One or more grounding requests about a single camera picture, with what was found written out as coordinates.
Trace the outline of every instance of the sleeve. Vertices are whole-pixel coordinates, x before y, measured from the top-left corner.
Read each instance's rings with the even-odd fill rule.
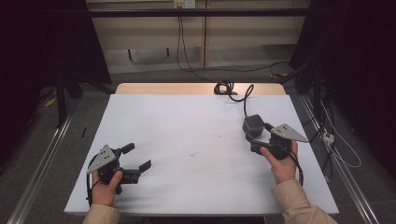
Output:
[[[83,224],[116,224],[120,220],[120,211],[117,208],[93,203]]]
[[[285,223],[337,223],[316,205],[310,204],[303,187],[295,179],[276,185],[272,193]]]

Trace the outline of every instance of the black curtain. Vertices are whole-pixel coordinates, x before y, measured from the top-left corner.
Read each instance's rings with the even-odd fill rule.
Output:
[[[347,6],[346,14],[317,69],[357,134],[396,177],[392,141],[396,125],[392,91],[396,84],[394,8],[383,1],[343,1],[343,6]],[[331,22],[330,18],[322,20]],[[291,65],[298,67],[305,62],[322,30],[322,23],[307,18]]]
[[[43,16],[48,9],[88,10],[85,0],[0,1],[0,135],[6,139],[1,163],[21,140],[40,90],[55,84],[60,67],[110,82],[91,18]]]

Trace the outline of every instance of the table surface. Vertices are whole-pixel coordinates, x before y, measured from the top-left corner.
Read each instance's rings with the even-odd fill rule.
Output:
[[[244,95],[250,83],[235,83],[233,91]],[[214,94],[213,83],[122,83],[116,94]],[[284,95],[283,86],[277,83],[254,84],[253,95]]]
[[[120,166],[135,169],[147,160],[152,161],[152,166],[137,185],[122,185],[123,193],[118,195],[116,206],[124,214],[152,217],[279,213],[271,194],[275,185],[271,167],[265,158],[250,152],[245,140],[243,104],[226,96],[211,95],[213,84],[147,84],[142,86],[164,90],[122,94],[129,92],[125,91],[126,86],[121,84],[122,89],[110,97],[66,213],[88,212],[89,206],[82,200],[86,197],[85,171],[99,149],[104,144],[118,148],[131,142],[136,149],[121,156]],[[139,84],[132,86],[134,91],[139,89]],[[201,89],[195,90],[195,95],[170,93],[183,92],[175,86],[184,86],[184,91],[191,91],[193,86]],[[276,90],[280,85],[255,84],[252,94],[268,86]],[[272,94],[275,95],[250,96],[248,113],[260,114],[274,126],[287,123],[304,135],[289,96],[284,91]],[[264,131],[260,140],[268,138],[269,133]],[[299,159],[308,199],[328,213],[338,213],[309,144],[299,143]]]

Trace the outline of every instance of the hand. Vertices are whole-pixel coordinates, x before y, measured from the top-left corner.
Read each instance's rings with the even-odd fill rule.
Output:
[[[92,203],[98,203],[106,206],[114,206],[116,199],[116,187],[120,183],[122,172],[117,171],[110,180],[108,185],[104,184],[97,171],[92,173]]]
[[[297,155],[297,142],[294,140],[291,141],[291,150]],[[295,179],[296,164],[290,157],[279,161],[273,156],[268,148],[262,147],[260,148],[260,151],[265,159],[267,159],[271,164],[271,171],[273,172],[276,184]]]

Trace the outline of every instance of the electrical outlet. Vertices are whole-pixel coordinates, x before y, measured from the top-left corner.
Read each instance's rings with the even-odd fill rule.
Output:
[[[324,133],[323,134],[323,142],[329,144],[330,146],[334,142],[334,135],[330,133]]]
[[[195,0],[184,0],[183,8],[195,8]]]
[[[175,8],[183,8],[184,7],[184,0],[174,0]]]

